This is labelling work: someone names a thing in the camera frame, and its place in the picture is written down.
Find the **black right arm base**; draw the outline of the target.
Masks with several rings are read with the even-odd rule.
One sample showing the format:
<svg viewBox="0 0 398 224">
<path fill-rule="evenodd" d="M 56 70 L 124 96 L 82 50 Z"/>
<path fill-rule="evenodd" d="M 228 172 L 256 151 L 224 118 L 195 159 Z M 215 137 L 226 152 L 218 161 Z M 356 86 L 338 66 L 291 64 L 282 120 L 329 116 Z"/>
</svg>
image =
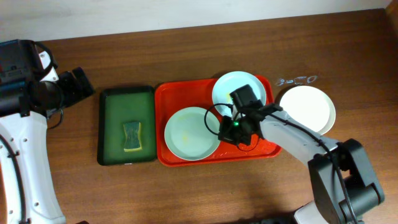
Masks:
<svg viewBox="0 0 398 224">
<path fill-rule="evenodd" d="M 262 218 L 248 221 L 249 224 L 297 224 L 291 217 Z"/>
</svg>

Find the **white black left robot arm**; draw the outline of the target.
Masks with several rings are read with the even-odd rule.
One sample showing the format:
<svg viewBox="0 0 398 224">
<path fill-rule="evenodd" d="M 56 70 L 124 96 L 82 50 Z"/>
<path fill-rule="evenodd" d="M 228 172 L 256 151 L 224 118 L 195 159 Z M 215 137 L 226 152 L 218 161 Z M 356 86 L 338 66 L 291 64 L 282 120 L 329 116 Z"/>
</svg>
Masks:
<svg viewBox="0 0 398 224">
<path fill-rule="evenodd" d="M 1 174 L 8 223 L 65 223 L 47 155 L 47 120 L 67 106 L 51 51 L 1 43 Z"/>
</svg>

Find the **yellow green sponge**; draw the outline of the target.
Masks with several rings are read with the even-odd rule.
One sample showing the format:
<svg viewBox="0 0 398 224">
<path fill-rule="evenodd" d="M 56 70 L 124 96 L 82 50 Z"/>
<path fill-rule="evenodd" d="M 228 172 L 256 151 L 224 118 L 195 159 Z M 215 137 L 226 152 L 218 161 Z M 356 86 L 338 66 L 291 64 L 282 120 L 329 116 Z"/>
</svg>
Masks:
<svg viewBox="0 0 398 224">
<path fill-rule="evenodd" d="M 139 121 L 131 121 L 124 123 L 123 128 L 125 134 L 124 151 L 140 151 L 142 149 L 141 123 Z"/>
</svg>

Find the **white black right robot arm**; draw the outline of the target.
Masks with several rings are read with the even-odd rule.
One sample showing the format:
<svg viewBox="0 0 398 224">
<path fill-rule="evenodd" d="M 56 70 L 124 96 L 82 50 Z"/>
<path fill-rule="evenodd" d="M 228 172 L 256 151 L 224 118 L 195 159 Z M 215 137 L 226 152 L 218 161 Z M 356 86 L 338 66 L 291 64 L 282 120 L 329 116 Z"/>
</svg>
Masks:
<svg viewBox="0 0 398 224">
<path fill-rule="evenodd" d="M 280 106 L 239 105 L 240 118 L 224 116 L 218 139 L 250 145 L 252 135 L 275 143 L 307 166 L 313 201 L 294 214 L 296 223 L 359 223 L 385 201 L 363 145 L 323 137 L 292 119 Z"/>
</svg>

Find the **white plate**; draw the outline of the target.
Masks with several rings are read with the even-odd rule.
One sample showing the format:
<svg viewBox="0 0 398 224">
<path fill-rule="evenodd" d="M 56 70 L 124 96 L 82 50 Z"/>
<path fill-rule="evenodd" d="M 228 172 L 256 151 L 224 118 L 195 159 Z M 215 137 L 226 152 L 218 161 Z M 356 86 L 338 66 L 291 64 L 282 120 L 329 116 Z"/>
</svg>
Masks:
<svg viewBox="0 0 398 224">
<path fill-rule="evenodd" d="M 294 120 L 318 134 L 326 134 L 336 120 L 331 98 L 312 86 L 295 86 L 287 90 L 279 104 Z"/>
</svg>

